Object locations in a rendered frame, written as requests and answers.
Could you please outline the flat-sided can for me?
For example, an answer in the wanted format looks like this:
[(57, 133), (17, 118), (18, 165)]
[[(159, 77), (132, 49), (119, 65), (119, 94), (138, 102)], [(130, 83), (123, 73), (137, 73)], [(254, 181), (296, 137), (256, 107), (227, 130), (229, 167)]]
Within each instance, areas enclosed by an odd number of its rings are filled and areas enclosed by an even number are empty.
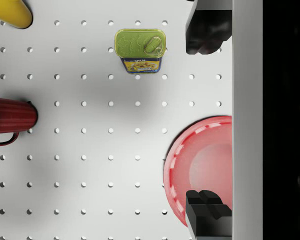
[(120, 29), (114, 51), (129, 74), (155, 74), (166, 52), (166, 35), (160, 29)]

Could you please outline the red plate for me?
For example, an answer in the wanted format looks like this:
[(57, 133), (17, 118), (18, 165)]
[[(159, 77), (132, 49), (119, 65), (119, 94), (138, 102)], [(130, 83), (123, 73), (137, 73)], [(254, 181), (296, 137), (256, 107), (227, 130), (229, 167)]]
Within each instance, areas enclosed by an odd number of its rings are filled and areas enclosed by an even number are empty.
[(232, 117), (213, 116), (185, 129), (173, 142), (163, 167), (168, 203), (186, 223), (186, 192), (209, 190), (229, 208), (233, 203)]

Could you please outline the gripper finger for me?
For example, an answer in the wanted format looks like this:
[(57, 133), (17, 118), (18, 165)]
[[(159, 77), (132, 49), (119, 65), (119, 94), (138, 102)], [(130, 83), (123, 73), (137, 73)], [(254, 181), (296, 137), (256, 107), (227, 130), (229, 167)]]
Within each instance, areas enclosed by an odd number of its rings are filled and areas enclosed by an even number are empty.
[(232, 240), (232, 210), (213, 191), (186, 192), (185, 220), (192, 240)]
[(186, 53), (209, 55), (232, 36), (232, 0), (193, 2), (185, 26)]

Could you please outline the yellow mug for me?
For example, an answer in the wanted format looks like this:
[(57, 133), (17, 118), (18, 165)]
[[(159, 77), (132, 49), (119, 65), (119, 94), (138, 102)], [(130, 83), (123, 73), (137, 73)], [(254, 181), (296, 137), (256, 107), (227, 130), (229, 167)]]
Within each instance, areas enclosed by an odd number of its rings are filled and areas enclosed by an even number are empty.
[(22, 0), (0, 0), (0, 20), (15, 28), (26, 29), (32, 24), (33, 15)]

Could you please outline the red mug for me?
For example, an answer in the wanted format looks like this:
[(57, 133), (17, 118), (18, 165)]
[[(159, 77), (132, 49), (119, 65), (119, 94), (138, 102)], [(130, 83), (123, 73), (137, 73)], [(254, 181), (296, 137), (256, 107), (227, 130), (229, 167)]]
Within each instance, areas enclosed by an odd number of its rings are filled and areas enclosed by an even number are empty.
[(0, 134), (12, 133), (1, 146), (13, 143), (20, 132), (31, 129), (38, 120), (36, 108), (29, 102), (0, 98)]

